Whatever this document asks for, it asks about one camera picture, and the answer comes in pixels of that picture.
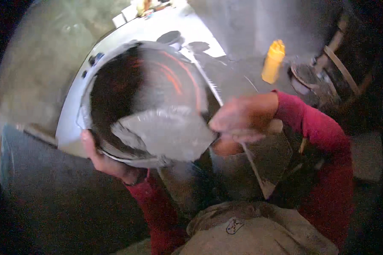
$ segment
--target red long-sleeve shirt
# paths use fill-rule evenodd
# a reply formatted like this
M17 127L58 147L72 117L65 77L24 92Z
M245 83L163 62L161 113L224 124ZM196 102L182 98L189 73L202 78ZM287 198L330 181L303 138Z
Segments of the red long-sleeve shirt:
M299 213L341 248L352 213L353 169L349 139L327 115L296 96L277 94L279 107L275 118L332 155L330 162L318 172L320 182L304 200ZM152 176L148 174L144 182L128 186L128 190L138 201L150 228L152 254L170 254L184 244L185 232L177 227L177 214Z

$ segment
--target yellow bottle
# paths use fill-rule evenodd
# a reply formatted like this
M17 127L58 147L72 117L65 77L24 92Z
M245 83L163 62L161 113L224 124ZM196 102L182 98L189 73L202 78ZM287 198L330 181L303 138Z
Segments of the yellow bottle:
M284 57L285 45L282 43L282 40L274 41L268 50L261 74L264 81L273 84L278 79L279 68Z

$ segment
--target metal tool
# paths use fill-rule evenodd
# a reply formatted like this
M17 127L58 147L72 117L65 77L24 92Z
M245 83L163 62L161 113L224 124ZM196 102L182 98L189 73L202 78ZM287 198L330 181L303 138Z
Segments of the metal tool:
M192 63L195 64L197 70L200 72L200 74L202 75L203 79L208 84L211 92L214 94L214 97L217 99L217 102L219 103L220 106L223 106L224 102L223 102L223 99L220 96L219 87L207 77L207 75L204 72L203 68L200 66L199 62L194 57L193 51L191 51L190 49L183 50L182 54L186 58L188 58ZM251 85L253 85L252 82L247 77L245 77L245 78L251 83ZM282 132L282 127L283 127L283 124L282 124L281 120L279 120L279 119L272 119L270 121L270 124L269 124L268 128L266 129L266 133L267 134L281 133ZM267 200L271 196L272 191L275 188L275 185L272 184L269 181L263 181L261 179L260 174L258 173L257 167L255 166L254 160L252 158L251 151L247 148L247 146L246 146L246 144L244 142L242 142L240 144L243 146L243 149L244 149L245 155L247 155L248 161L250 161L251 168L254 171L254 174L255 174L255 177L257 178L258 184L261 187L261 191L263 192L264 198Z

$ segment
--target trowel handle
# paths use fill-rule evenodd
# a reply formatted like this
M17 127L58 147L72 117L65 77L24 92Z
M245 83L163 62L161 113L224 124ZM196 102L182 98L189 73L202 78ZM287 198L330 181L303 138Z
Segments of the trowel handle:
M280 119L272 119L265 130L266 135L279 134L282 132L283 124Z

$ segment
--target patch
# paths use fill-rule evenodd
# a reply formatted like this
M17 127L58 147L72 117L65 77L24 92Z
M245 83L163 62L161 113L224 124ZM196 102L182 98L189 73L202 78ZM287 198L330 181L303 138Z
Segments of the patch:
M234 235L242 226L244 226L244 220L233 218L228 224L226 231L230 235Z

